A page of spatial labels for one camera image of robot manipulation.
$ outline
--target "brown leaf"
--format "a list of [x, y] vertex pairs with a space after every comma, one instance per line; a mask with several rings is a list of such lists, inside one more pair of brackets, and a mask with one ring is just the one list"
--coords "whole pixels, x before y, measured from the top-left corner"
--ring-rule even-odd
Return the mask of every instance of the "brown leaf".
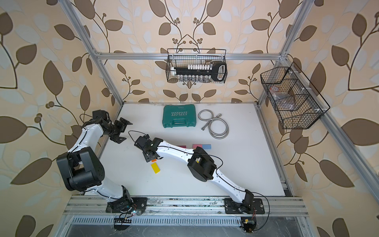
[[91, 37], [91, 34], [89, 32], [89, 29], [88, 29], [88, 26], [84, 25], [83, 27], [86, 30], [86, 33], [87, 33], [88, 37]]
[[170, 91], [170, 90], [163, 90], [163, 93], [164, 93], [166, 96], [171, 97], [171, 98], [175, 98], [175, 97], [176, 97], [175, 92]]
[[141, 80], [137, 79], [137, 80], [132, 80], [132, 85], [138, 85], [140, 83]]
[[284, 131], [282, 125], [280, 124], [280, 122], [278, 122], [278, 128], [279, 128], [279, 132], [281, 133], [281, 135], [284, 136], [285, 131]]
[[317, 227], [317, 230], [318, 230], [318, 234], [320, 235], [320, 237], [330, 237], [330, 235], [328, 234], [328, 232], [326, 232], [323, 228]]
[[58, 0], [46, 0], [46, 3], [50, 6], [54, 6], [58, 3]]
[[44, 83], [48, 90], [54, 95], [59, 95], [63, 89], [62, 76], [53, 62], [49, 61], [44, 69]]
[[88, 19], [95, 17], [95, 8], [90, 0], [74, 0], [76, 8]]
[[72, 134], [76, 137], [79, 138], [81, 135], [81, 127], [79, 125], [73, 125], [71, 126]]
[[326, 83], [326, 72], [324, 66], [319, 62], [312, 73], [310, 78], [309, 86], [312, 88], [313, 92], [318, 96], [320, 92], [324, 89]]
[[246, 95], [247, 94], [247, 90], [237, 90], [237, 91], [234, 91], [234, 92], [236, 92], [239, 95]]
[[299, 0], [282, 0], [279, 6], [279, 16], [281, 18], [289, 17], [298, 7]]
[[112, 106], [114, 106], [114, 103], [116, 102], [116, 99], [114, 97], [114, 95], [111, 96], [111, 103], [112, 103]]
[[349, 237], [349, 230], [343, 218], [337, 218], [333, 221], [333, 234], [335, 237]]
[[267, 30], [270, 27], [270, 22], [266, 19], [252, 20], [251, 25], [256, 30]]
[[324, 5], [324, 0], [315, 0], [315, 5], [316, 6], [322, 6], [322, 5]]
[[162, 23], [162, 25], [159, 27], [159, 35], [168, 35], [171, 31], [171, 24], [168, 22]]
[[149, 99], [148, 98], [145, 98], [145, 99], [140, 99], [138, 102], [140, 103], [149, 103]]
[[212, 97], [212, 96], [214, 96], [216, 94], [216, 91], [217, 91], [216, 89], [212, 89], [212, 90], [206, 91], [204, 93], [204, 97], [205, 98]]
[[56, 32], [64, 39], [66, 40], [73, 40], [75, 39], [75, 35], [73, 31], [70, 29], [70, 27], [66, 26], [65, 24], [58, 24], [54, 26]]
[[168, 83], [177, 83], [178, 81], [179, 81], [178, 78], [173, 77], [173, 78], [170, 78], [170, 80], [168, 80], [167, 82]]
[[258, 64], [253, 68], [252, 73], [253, 73], [253, 74], [257, 73], [257, 72], [259, 71], [259, 69], [260, 69], [260, 63], [258, 63]]
[[314, 25], [307, 26], [301, 32], [299, 39], [301, 41], [307, 41], [308, 39], [310, 39], [314, 35], [316, 30], [317, 30], [317, 27], [315, 27]]
[[91, 97], [89, 96], [89, 90], [87, 86], [83, 87], [80, 94], [80, 107], [84, 111], [86, 111], [89, 107], [89, 103], [91, 102]]
[[107, 87], [101, 90], [101, 93], [103, 93], [103, 96], [105, 97], [109, 97], [109, 95], [111, 94]]
[[149, 0], [149, 5], [156, 16], [164, 17], [166, 15], [166, 7], [160, 0]]
[[38, 232], [36, 237], [48, 237], [53, 226], [54, 226], [53, 224], [46, 226], [40, 232]]
[[238, 82], [239, 82], [241, 85], [247, 85], [247, 80], [245, 80], [245, 79], [239, 79]]
[[0, 144], [19, 139], [28, 127], [18, 119], [0, 116]]
[[293, 145], [293, 149], [295, 149], [296, 153], [303, 154], [307, 151], [309, 144], [309, 137], [301, 137], [295, 144]]
[[307, 176], [305, 175], [305, 172], [304, 172], [304, 169], [298, 162], [296, 162], [296, 164], [295, 164], [295, 169], [296, 169], [296, 172], [298, 173], [300, 179], [304, 180], [305, 182], [308, 182]]
[[34, 217], [24, 215], [17, 226], [15, 237], [29, 237], [33, 234], [35, 228], [36, 220]]
[[287, 30], [285, 31], [285, 37], [288, 36], [288, 34], [289, 34], [290, 30], [291, 30], [291, 27], [292, 27], [291, 24], [289, 24], [289, 25], [287, 26]]
[[51, 163], [52, 161], [49, 158], [40, 158], [33, 161], [14, 177], [11, 184], [23, 185], [36, 181], [50, 169]]
[[263, 51], [262, 50], [254, 50], [254, 51], [251, 51], [249, 53], [263, 53]]
[[216, 29], [210, 22], [204, 22], [203, 23], [203, 31], [207, 35], [215, 35]]
[[301, 61], [298, 58], [293, 58], [293, 65], [298, 72], [301, 72]]
[[212, 0], [208, 3], [207, 6], [207, 14], [210, 17], [216, 16], [220, 11], [222, 7], [223, 0]]
[[379, 143], [379, 124], [374, 121], [357, 118], [342, 126], [350, 140], [358, 146], [370, 146]]
[[89, 72], [89, 74], [91, 74], [92, 75], [92, 61], [91, 61], [91, 59], [90, 58], [87, 58], [86, 59], [86, 65], [87, 65], [87, 69], [88, 69], [88, 72]]
[[121, 29], [123, 22], [120, 20], [107, 20], [104, 25], [110, 31], [118, 31]]
[[201, 100], [201, 97], [200, 95], [198, 94], [192, 94], [192, 99], [196, 102], [199, 102]]
[[353, 33], [358, 36], [362, 37], [367, 29], [367, 21], [364, 16], [361, 14], [357, 14], [353, 20], [353, 24], [351, 25], [351, 29], [353, 30]]
[[37, 45], [31, 44], [17, 49], [16, 58], [21, 64], [31, 63], [37, 55]]
[[236, 98], [232, 98], [232, 100], [230, 102], [231, 103], [242, 103], [242, 100], [236, 99]]
[[13, 29], [13, 21], [7, 12], [0, 14], [0, 34], [6, 35]]
[[155, 64], [160, 67], [161, 69], [165, 70], [166, 69], [166, 66], [167, 66], [167, 63], [166, 62], [163, 62], [163, 61], [155, 61]]
[[339, 66], [345, 66], [349, 61], [349, 52], [341, 47], [332, 46], [332, 58]]
[[134, 95], [142, 95], [143, 93], [145, 93], [144, 91], [141, 91], [141, 90], [133, 90], [132, 93]]
[[295, 143], [302, 136], [303, 136], [303, 130], [302, 129], [292, 129], [290, 132], [290, 141], [292, 143]]
[[73, 72], [76, 72], [80, 69], [81, 60], [82, 60], [81, 56], [78, 56], [78, 57], [73, 59], [73, 61], [72, 61], [72, 71]]
[[123, 66], [121, 66], [120, 64], [117, 64], [117, 68], [118, 68], [118, 70], [122, 73], [122, 74], [126, 74], [126, 70], [125, 70], [125, 68], [123, 67]]
[[216, 48], [211, 48], [207, 53], [216, 53]]
[[187, 99], [188, 99], [188, 94], [181, 94], [181, 95], [179, 96], [179, 100], [180, 100], [181, 102], [186, 101]]
[[354, 187], [354, 184], [351, 182], [349, 177], [335, 163], [329, 160], [322, 160], [320, 161], [320, 169], [328, 178], [328, 180], [332, 181], [338, 186], [345, 188]]
[[66, 143], [67, 149], [71, 149], [75, 145], [77, 140], [78, 138], [73, 135], [64, 136], [64, 143]]

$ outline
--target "colored block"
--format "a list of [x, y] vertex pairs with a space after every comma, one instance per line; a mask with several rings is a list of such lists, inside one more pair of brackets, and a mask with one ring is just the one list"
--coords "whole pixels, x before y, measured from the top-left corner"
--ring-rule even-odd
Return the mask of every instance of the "colored block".
[[211, 144], [203, 144], [203, 149], [204, 150], [210, 150], [210, 149], [212, 149], [212, 146], [211, 146]]
[[192, 149], [196, 149], [196, 147], [203, 148], [203, 144], [192, 144]]
[[161, 171], [156, 163], [152, 163], [151, 167], [153, 168], [154, 172], [157, 174], [159, 171]]

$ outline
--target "wire basket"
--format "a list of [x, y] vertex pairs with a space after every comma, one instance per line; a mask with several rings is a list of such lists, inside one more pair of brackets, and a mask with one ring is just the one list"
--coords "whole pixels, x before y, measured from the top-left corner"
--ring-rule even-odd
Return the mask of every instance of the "wire basket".
[[225, 49], [167, 49], [167, 81], [225, 83], [225, 54]]
[[[330, 109], [328, 102], [307, 76], [310, 85], [301, 83], [296, 75], [297, 70], [298, 67], [292, 63], [290, 67], [276, 67], [260, 75], [262, 86], [283, 129], [308, 129]], [[320, 106], [309, 90], [319, 94], [325, 106]], [[281, 98], [275, 96], [276, 92], [283, 93]]]

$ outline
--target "metal grate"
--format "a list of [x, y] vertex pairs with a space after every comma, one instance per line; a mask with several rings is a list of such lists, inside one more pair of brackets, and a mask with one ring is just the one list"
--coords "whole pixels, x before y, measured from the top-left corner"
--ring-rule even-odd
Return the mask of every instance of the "metal grate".
[[225, 55], [224, 49], [167, 49], [167, 81], [225, 83], [227, 76]]
[[[276, 67], [260, 76], [263, 88], [283, 129], [308, 129], [328, 110], [321, 108], [310, 95], [309, 89], [319, 95], [313, 84], [310, 82], [309, 87], [304, 86], [291, 67]], [[275, 100], [273, 96], [275, 91], [288, 96]]]
[[[72, 224], [113, 225], [115, 216], [75, 215]], [[240, 217], [177, 217], [177, 216], [134, 216], [132, 225], [145, 226], [241, 226]]]

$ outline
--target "mounting plate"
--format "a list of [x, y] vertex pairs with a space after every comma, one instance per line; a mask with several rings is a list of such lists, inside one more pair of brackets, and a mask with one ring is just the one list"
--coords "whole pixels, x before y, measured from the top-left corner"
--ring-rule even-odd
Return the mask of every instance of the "mounting plate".
[[[146, 209], [147, 198], [133, 198], [133, 203], [137, 205], [137, 214], [143, 213]], [[119, 209], [112, 209], [108, 203], [105, 212], [107, 213], [121, 213]]]
[[[241, 203], [236, 203], [231, 198], [225, 198], [224, 203], [226, 214], [241, 214], [241, 212], [238, 210]], [[263, 206], [262, 199], [254, 198], [253, 207], [257, 210], [255, 214], [265, 214], [265, 207]]]

